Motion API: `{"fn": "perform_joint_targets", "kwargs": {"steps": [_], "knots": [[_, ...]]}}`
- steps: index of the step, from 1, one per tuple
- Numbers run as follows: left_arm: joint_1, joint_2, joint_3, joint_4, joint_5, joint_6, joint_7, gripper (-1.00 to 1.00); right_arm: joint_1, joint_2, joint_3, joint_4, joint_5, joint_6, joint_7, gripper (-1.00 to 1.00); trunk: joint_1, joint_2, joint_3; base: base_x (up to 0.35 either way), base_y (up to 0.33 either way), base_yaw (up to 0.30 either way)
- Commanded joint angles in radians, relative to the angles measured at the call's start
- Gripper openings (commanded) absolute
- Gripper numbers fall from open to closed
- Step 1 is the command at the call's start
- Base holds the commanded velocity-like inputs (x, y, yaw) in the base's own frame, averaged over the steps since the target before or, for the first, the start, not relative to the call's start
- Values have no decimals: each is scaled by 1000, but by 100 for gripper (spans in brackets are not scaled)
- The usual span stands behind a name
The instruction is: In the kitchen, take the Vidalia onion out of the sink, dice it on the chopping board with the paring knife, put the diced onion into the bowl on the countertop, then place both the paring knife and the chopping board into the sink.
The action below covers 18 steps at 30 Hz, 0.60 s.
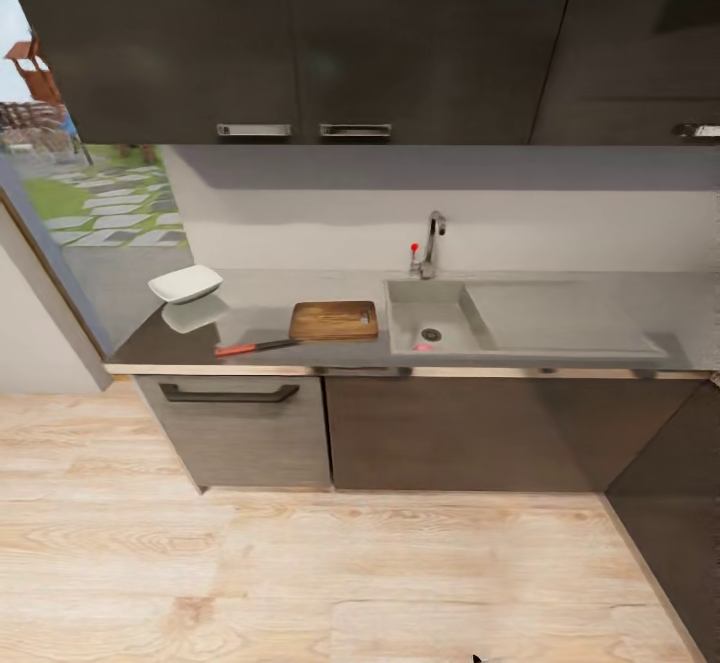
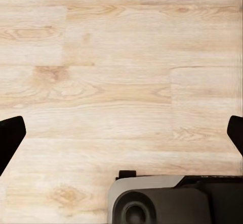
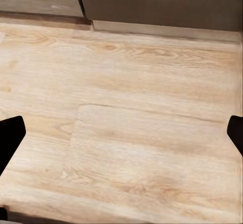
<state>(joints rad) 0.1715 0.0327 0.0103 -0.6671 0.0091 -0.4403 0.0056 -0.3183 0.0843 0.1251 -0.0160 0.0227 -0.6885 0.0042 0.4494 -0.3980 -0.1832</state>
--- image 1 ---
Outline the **parer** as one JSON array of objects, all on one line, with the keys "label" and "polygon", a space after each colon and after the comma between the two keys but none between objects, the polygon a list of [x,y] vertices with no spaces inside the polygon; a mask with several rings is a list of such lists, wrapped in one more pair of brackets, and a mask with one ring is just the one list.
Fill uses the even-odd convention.
[{"label": "parer", "polygon": [[260,343],[260,344],[252,343],[252,344],[248,344],[248,345],[238,345],[238,346],[227,347],[224,349],[218,348],[215,350],[215,355],[217,357],[225,357],[227,355],[234,355],[234,354],[237,355],[237,354],[246,353],[246,352],[249,353],[251,351],[255,351],[256,349],[264,349],[264,348],[269,348],[269,347],[276,347],[276,346],[288,345],[288,344],[300,343],[300,342],[301,342],[301,340],[293,340],[293,339],[289,338],[288,340],[280,340],[280,341],[266,342],[266,343]]}]

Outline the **cutting board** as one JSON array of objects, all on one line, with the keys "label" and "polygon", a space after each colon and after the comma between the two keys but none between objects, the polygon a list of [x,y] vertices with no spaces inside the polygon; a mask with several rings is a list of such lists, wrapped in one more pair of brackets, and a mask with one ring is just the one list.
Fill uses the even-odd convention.
[{"label": "cutting board", "polygon": [[[361,322],[361,314],[369,323]],[[293,308],[288,337],[293,340],[376,338],[373,301],[299,302]]]}]

